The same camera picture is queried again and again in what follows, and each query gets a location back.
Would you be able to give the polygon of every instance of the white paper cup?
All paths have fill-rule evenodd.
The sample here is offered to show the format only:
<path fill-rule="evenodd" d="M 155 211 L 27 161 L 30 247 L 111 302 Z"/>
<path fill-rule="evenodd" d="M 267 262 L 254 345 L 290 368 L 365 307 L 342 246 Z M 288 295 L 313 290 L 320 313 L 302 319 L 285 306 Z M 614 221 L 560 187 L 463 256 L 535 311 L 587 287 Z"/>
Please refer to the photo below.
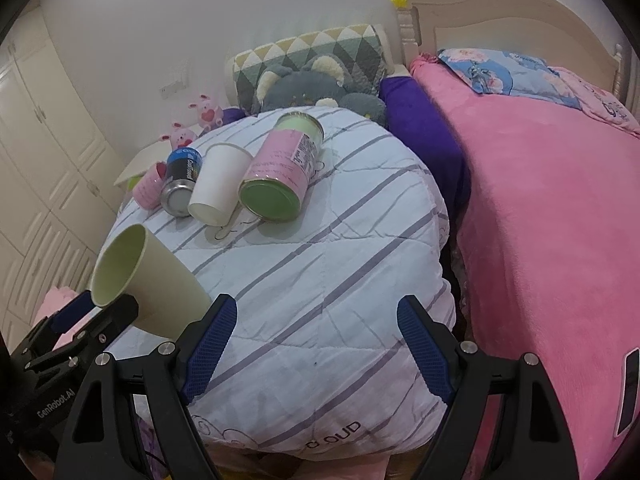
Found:
<path fill-rule="evenodd" d="M 238 204 L 238 187 L 252 160 L 251 153 L 234 144 L 211 146 L 191 195 L 189 214 L 206 225 L 226 225 Z"/>
<path fill-rule="evenodd" d="M 212 304 L 191 271 L 141 224 L 126 228 L 106 248 L 90 289 L 96 306 L 132 295 L 139 309 L 133 325 L 173 341 Z"/>

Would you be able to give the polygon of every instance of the wardrobe door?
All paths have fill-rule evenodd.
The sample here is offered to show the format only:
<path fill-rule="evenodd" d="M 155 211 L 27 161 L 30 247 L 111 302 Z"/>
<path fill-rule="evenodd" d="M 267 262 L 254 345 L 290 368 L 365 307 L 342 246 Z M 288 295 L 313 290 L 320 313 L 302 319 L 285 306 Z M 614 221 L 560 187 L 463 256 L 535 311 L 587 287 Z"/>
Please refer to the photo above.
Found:
<path fill-rule="evenodd" d="M 98 190 L 91 187 L 78 172 L 73 175 L 72 185 L 51 210 L 95 253 L 100 251 L 116 220 L 116 213 L 100 198 Z"/>
<path fill-rule="evenodd" d="M 0 72 L 2 72 L 11 61 L 11 55 L 9 53 L 9 41 L 4 40 L 3 44 L 0 44 Z"/>
<path fill-rule="evenodd" d="M 102 199 L 112 211 L 117 212 L 124 197 L 122 188 L 114 186 L 116 178 L 124 170 L 124 164 L 113 148 L 103 142 L 100 148 L 81 168 L 89 181 L 89 188 L 97 188 Z"/>
<path fill-rule="evenodd" d="M 53 43 L 46 40 L 41 48 L 16 63 L 45 124 L 71 161 L 82 168 L 100 148 L 102 134 L 66 76 Z"/>
<path fill-rule="evenodd" d="M 4 337 L 9 353 L 15 350 L 30 331 L 29 323 L 25 323 L 11 312 L 5 314 L 4 323 L 2 324 L 2 337 Z"/>
<path fill-rule="evenodd" d="M 0 326 L 24 257 L 0 234 Z"/>
<path fill-rule="evenodd" d="M 0 120 L 0 137 L 5 129 Z M 23 255 L 47 217 L 47 207 L 14 166 L 0 144 L 0 232 Z"/>
<path fill-rule="evenodd" d="M 84 292 L 89 288 L 89 282 L 91 281 L 91 276 L 94 273 L 96 260 L 97 257 L 89 249 L 84 252 L 80 259 L 80 263 L 78 264 L 78 268 L 76 269 L 76 274 L 72 280 L 73 285 L 71 288 L 73 290 L 76 290 L 77 292 Z"/>
<path fill-rule="evenodd" d="M 44 125 L 14 62 L 0 73 L 0 142 L 49 207 L 73 182 L 76 169 Z"/>
<path fill-rule="evenodd" d="M 36 8 L 17 20 L 9 31 L 8 39 L 14 47 L 14 56 L 21 58 L 38 50 L 49 38 L 42 9 Z"/>
<path fill-rule="evenodd" d="M 27 324 L 31 323 L 34 310 L 44 298 L 40 291 L 65 235 L 65 227 L 49 214 L 20 268 L 9 301 L 9 312 Z"/>
<path fill-rule="evenodd" d="M 40 288 L 41 297 L 44 298 L 46 293 L 54 286 L 57 288 L 62 286 L 73 288 L 74 276 L 85 251 L 86 247 L 71 232 L 65 235 L 42 282 L 42 287 Z"/>

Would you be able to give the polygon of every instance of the white quilt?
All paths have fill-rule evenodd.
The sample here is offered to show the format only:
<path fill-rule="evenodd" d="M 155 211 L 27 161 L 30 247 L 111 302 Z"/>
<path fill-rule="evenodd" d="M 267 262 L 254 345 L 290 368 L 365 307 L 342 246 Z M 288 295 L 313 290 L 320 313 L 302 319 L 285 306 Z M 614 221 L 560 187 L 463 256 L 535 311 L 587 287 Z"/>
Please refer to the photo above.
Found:
<path fill-rule="evenodd" d="M 190 412 L 203 439 L 310 460 L 405 452 L 436 431 L 444 405 L 428 391 L 396 322 L 415 294 L 455 322 L 440 249 L 444 201 L 423 163 L 377 124 L 341 108 L 300 108 L 325 132 L 303 212 L 268 224 L 248 211 L 226 228 L 152 214 L 130 203 L 109 240 L 143 223 L 212 298 L 238 302 L 238 325 Z M 280 115 L 245 118 L 194 142 L 254 155 Z M 110 351 L 151 352 L 162 340 L 130 328 Z"/>

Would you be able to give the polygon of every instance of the purple blanket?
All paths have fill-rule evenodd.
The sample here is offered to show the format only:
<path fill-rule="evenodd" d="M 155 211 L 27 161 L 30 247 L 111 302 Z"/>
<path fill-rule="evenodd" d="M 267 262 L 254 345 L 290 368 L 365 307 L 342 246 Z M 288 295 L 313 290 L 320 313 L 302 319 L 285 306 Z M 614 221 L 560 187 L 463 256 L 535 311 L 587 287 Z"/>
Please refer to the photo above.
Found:
<path fill-rule="evenodd" d="M 380 98 L 386 103 L 389 131 L 427 165 L 453 225 L 469 200 L 471 180 L 450 126 L 412 77 L 384 78 Z"/>

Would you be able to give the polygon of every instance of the blue floral pillowcase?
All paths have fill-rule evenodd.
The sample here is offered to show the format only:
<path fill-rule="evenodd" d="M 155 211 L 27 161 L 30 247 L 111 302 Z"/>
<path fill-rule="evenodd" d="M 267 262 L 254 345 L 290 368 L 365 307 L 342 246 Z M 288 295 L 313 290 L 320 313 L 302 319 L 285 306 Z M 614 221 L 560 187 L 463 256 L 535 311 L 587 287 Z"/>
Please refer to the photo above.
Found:
<path fill-rule="evenodd" d="M 582 109 L 558 73 L 540 58 L 481 48 L 448 48 L 438 58 L 478 94 L 532 97 Z"/>

